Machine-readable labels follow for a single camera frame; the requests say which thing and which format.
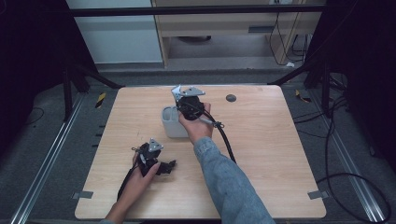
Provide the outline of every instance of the wooden table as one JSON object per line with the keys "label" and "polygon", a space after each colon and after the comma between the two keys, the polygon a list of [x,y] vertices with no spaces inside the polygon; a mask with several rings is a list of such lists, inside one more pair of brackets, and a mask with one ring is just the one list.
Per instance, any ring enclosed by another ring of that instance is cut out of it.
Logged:
{"label": "wooden table", "polygon": [[[238,165],[247,174],[274,218],[320,218],[326,214],[316,191],[308,161],[278,86],[195,86],[206,92],[202,102],[212,104],[211,114],[224,125]],[[161,112],[174,105],[173,87],[136,87],[119,91],[80,198],[77,218],[103,218],[116,201],[123,178],[132,166],[134,152],[153,137],[163,144],[160,161],[177,160],[170,175],[156,176],[128,214],[145,218],[219,218],[202,171],[186,138],[168,138]],[[236,102],[226,101],[233,94]],[[217,130],[214,141],[228,156]]]}

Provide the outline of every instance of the white cabinet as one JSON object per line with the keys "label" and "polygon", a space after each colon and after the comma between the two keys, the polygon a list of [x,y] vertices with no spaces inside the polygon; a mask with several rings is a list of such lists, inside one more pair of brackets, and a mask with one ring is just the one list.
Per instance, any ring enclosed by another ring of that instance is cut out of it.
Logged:
{"label": "white cabinet", "polygon": [[[66,1],[70,8],[151,7],[149,0]],[[76,17],[76,22],[99,69],[163,62],[153,16]]]}

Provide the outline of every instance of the human hand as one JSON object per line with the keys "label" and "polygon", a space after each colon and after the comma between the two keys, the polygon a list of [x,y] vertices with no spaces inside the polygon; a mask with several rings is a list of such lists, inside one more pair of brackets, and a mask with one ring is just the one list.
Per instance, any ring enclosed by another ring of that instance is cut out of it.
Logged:
{"label": "human hand", "polygon": [[[138,153],[134,154],[133,163],[136,160]],[[119,200],[114,203],[110,212],[107,214],[106,219],[111,220],[114,223],[122,223],[126,217],[131,206],[137,201],[140,195],[146,190],[154,178],[158,169],[160,168],[160,162],[154,164],[145,176],[142,176],[140,168],[137,166],[132,172]]]}
{"label": "human hand", "polygon": [[[205,111],[210,112],[210,104],[204,103]],[[202,119],[207,119],[205,115],[201,116]],[[187,120],[184,116],[179,113],[178,121],[183,125],[186,129],[187,134],[189,135],[190,141],[194,145],[196,141],[203,137],[212,137],[213,133],[213,125],[202,122],[199,119],[195,120]]]}

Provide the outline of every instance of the gray floor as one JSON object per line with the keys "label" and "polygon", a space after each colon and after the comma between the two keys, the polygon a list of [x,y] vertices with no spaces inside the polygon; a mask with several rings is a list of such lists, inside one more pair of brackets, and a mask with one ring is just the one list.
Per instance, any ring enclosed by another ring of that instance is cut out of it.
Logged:
{"label": "gray floor", "polygon": [[[257,36],[213,36],[210,41],[177,39],[173,40],[169,65],[165,69],[136,69],[133,73],[106,73],[104,76],[127,86],[135,85],[176,85],[176,84],[264,84],[286,75],[292,68],[277,65],[263,38]],[[285,94],[293,117],[318,111],[313,103],[306,103],[295,96],[295,89],[302,87],[304,76],[285,85]],[[89,79],[92,87],[84,94],[84,101],[76,122],[73,124],[62,151],[49,173],[48,179],[29,216],[31,223],[71,223],[81,221],[74,216],[77,200],[71,199],[73,192],[82,190],[89,172],[96,146],[99,144],[109,112],[117,95],[116,90]],[[105,91],[106,99],[101,108],[94,108],[98,95]],[[340,93],[332,92],[335,99]],[[12,154],[3,161],[0,170],[0,223],[8,223],[18,208],[25,193],[31,186],[42,161],[57,132],[62,126],[64,115],[63,89],[56,86],[43,91],[35,98],[34,109],[26,125],[12,145]],[[337,132],[343,138],[351,158],[361,173],[384,191],[390,204],[396,206],[396,175],[385,160],[371,157],[368,144],[362,136],[359,125],[341,107],[335,112]],[[321,119],[297,124],[297,130],[312,168],[315,179],[324,176],[325,140],[306,133],[325,136],[327,129]],[[333,143],[329,144],[331,173],[344,172]],[[334,191],[347,208],[365,217],[360,199],[354,193],[347,177],[332,181]],[[326,184],[319,184],[327,190]],[[386,208],[377,198],[382,210]],[[361,223],[347,214],[333,198],[324,199],[327,216],[321,220],[288,220],[289,223]]]}

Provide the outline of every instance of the metal frame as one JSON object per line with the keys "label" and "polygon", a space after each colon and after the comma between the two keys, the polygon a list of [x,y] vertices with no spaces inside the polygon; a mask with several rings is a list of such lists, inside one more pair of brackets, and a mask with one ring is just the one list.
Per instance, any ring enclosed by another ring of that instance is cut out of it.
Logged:
{"label": "metal frame", "polygon": [[[312,100],[320,110],[320,94],[317,91],[309,91]],[[321,116],[326,128],[330,128],[330,120],[326,117],[326,115]],[[348,173],[352,173],[355,175],[361,175],[361,172],[358,166],[350,157],[349,153],[347,152],[347,148],[343,143],[341,136],[338,134],[337,130],[334,130],[332,134],[332,143],[334,144],[335,151],[340,159],[341,163],[344,166],[344,169]],[[373,222],[380,222],[385,219],[384,214],[382,213],[381,208],[379,207],[373,193],[371,192],[369,185],[361,179],[350,177],[349,178],[353,188],[358,195],[361,205],[366,212],[367,217]]]}
{"label": "metal frame", "polygon": [[32,185],[30,186],[29,190],[27,191],[26,195],[23,198],[20,206],[18,207],[17,211],[15,212],[14,216],[12,217],[10,223],[12,224],[22,224],[25,223],[27,218],[29,217],[30,212],[35,205],[35,201],[37,200],[41,190],[44,187],[44,184],[47,181],[47,178],[50,174],[52,166],[56,162],[56,159],[59,155],[59,152],[64,145],[64,141],[66,140],[67,135],[70,132],[70,129],[73,126],[73,123],[76,120],[79,110],[81,109],[82,102],[84,100],[86,93],[78,93],[77,99],[73,106],[74,110],[71,114],[70,118],[64,122],[58,135],[56,136],[52,146],[47,154],[46,159],[44,159],[40,170],[38,171],[37,175],[35,176],[35,180],[33,181]]}
{"label": "metal frame", "polygon": [[329,8],[325,4],[316,5],[241,5],[241,6],[197,6],[197,7],[122,7],[83,8],[47,11],[54,16],[108,17],[108,16],[150,16],[186,14],[227,14],[227,13],[277,13],[277,12],[318,12]]}

